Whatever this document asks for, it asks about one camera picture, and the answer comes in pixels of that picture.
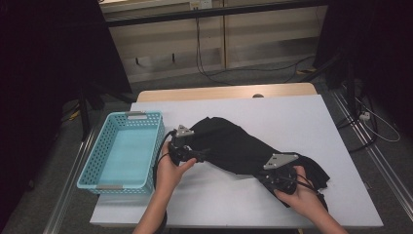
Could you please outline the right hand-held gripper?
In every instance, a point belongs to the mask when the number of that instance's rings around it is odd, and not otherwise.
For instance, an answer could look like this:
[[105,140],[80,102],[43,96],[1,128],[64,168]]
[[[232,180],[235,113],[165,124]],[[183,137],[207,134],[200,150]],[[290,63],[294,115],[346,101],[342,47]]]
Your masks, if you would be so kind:
[[297,187],[297,173],[292,162],[297,159],[296,153],[274,153],[259,173],[259,181],[270,192],[279,190],[292,195]]

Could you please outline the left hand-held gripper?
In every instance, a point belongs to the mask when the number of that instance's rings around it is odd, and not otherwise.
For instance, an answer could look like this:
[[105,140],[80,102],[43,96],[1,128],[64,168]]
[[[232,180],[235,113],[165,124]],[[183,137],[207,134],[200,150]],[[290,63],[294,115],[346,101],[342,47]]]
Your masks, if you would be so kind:
[[179,166],[181,162],[195,158],[198,163],[202,163],[207,158],[207,150],[194,150],[190,143],[195,132],[179,125],[177,129],[171,132],[171,141],[169,142],[169,157],[172,162]]

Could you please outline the black shorts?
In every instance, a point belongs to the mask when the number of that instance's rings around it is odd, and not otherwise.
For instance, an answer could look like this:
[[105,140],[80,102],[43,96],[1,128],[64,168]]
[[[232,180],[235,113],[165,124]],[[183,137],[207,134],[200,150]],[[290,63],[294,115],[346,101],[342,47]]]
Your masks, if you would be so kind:
[[[194,150],[207,150],[206,160],[209,163],[236,175],[254,176],[258,181],[264,164],[274,153],[296,153],[280,152],[255,136],[251,136],[240,126],[220,117],[206,117],[190,130],[195,132],[190,146]],[[317,193],[327,210],[324,196],[319,191],[327,187],[329,175],[313,159],[296,154],[298,159],[292,162],[293,168],[294,166],[304,168],[307,180],[312,183],[310,188]]]

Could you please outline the light blue plastic basket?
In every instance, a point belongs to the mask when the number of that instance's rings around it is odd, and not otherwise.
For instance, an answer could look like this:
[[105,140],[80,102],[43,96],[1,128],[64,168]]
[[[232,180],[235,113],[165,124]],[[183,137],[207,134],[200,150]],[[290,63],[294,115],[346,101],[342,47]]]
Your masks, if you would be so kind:
[[153,167],[164,136],[159,111],[109,114],[77,187],[94,194],[151,194]]

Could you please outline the person's right hand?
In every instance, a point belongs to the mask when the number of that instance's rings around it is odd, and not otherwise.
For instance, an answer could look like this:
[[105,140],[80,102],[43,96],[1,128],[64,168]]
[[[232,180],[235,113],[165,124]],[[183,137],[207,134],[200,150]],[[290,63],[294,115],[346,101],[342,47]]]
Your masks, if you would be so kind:
[[317,193],[310,188],[312,183],[307,180],[304,168],[301,166],[294,166],[294,170],[297,173],[298,181],[302,182],[302,185],[298,185],[296,191],[291,195],[283,193],[277,189],[274,190],[274,193],[294,211],[305,218],[308,218],[310,211],[324,208],[324,206],[319,200]]

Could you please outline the person's left hand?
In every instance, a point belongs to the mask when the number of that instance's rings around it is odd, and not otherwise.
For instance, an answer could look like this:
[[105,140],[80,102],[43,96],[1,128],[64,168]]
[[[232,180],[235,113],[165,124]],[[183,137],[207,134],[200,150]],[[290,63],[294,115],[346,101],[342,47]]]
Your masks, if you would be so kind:
[[196,162],[196,159],[190,159],[184,164],[176,166],[169,157],[169,144],[166,142],[162,147],[162,158],[158,162],[156,192],[163,195],[171,195],[183,175]]

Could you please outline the black metal stand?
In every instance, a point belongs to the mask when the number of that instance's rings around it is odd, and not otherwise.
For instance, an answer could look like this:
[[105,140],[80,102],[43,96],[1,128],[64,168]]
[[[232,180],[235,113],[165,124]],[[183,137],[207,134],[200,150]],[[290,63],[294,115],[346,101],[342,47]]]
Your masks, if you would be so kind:
[[[300,83],[310,83],[315,78],[321,76],[321,74],[331,70],[333,66],[342,63],[344,60],[343,55],[338,53],[334,55],[331,59],[325,62],[322,66],[317,68],[311,74],[305,76]],[[356,96],[355,96],[355,84],[354,84],[354,68],[353,65],[347,61],[347,86],[346,86],[346,101],[347,107],[350,112],[351,117],[357,117],[357,108],[356,108]]]
[[110,97],[124,103],[133,103],[133,99],[131,97],[110,90],[109,88],[101,86],[96,82],[81,84],[79,87],[78,104],[83,128],[82,140],[85,140],[91,131],[88,106],[90,106],[93,110],[103,109],[105,106],[105,102],[102,98],[103,95],[109,95]]

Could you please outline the beige cabinet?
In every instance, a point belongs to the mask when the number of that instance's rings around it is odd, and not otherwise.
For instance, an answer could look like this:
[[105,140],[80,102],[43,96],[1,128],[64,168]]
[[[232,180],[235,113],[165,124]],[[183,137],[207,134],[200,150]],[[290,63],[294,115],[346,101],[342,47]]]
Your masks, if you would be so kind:
[[[188,11],[190,0],[99,0],[106,20]],[[212,0],[212,8],[284,0]],[[295,61],[316,52],[327,6],[112,27],[132,83]]]

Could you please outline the black horizontal bar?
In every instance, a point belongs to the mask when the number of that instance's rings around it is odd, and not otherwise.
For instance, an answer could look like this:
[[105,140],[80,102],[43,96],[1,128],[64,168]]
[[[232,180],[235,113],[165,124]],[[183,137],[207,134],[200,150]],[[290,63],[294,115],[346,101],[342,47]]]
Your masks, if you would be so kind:
[[260,13],[268,11],[291,10],[318,6],[328,6],[330,1],[331,0],[284,0],[281,2],[270,2],[263,4],[252,4],[234,7],[220,7],[205,10],[188,10],[183,12],[165,13],[150,16],[114,18],[108,19],[106,21],[106,24],[109,27],[118,27],[163,21],[202,19],[239,14]]

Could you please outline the black curtain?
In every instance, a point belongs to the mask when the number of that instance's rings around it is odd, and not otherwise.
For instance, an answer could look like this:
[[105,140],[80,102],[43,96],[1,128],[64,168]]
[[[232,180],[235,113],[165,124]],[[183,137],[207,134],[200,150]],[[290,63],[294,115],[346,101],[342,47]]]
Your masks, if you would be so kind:
[[131,86],[100,0],[0,0],[0,229],[43,164],[63,105]]
[[328,0],[314,67],[336,55],[413,137],[413,0]]

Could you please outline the aluminium floor rail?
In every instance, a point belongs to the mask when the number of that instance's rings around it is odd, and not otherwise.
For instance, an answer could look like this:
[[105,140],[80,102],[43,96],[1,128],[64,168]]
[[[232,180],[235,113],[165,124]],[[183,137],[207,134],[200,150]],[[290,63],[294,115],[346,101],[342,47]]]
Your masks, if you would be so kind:
[[58,234],[69,207],[73,191],[76,187],[77,178],[82,171],[84,163],[86,162],[86,154],[91,149],[93,141],[93,133],[89,133],[88,135],[83,137],[74,163],[60,192],[60,195],[58,196],[43,234]]
[[406,212],[407,216],[413,222],[413,194],[395,173],[385,155],[373,141],[373,135],[367,131],[365,125],[356,117],[350,116],[347,101],[344,96],[336,92],[333,92],[332,96],[337,102],[340,110],[345,115],[346,120],[350,123],[350,126],[357,135],[358,139],[362,143],[363,150],[365,150],[370,156],[374,165],[381,173],[382,177]]

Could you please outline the white wall socket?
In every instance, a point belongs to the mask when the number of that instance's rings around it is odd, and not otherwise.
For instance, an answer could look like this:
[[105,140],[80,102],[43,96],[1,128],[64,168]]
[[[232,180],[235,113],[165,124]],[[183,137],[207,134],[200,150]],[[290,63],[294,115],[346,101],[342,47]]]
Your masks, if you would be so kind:
[[212,0],[190,0],[189,5],[191,10],[211,9]]

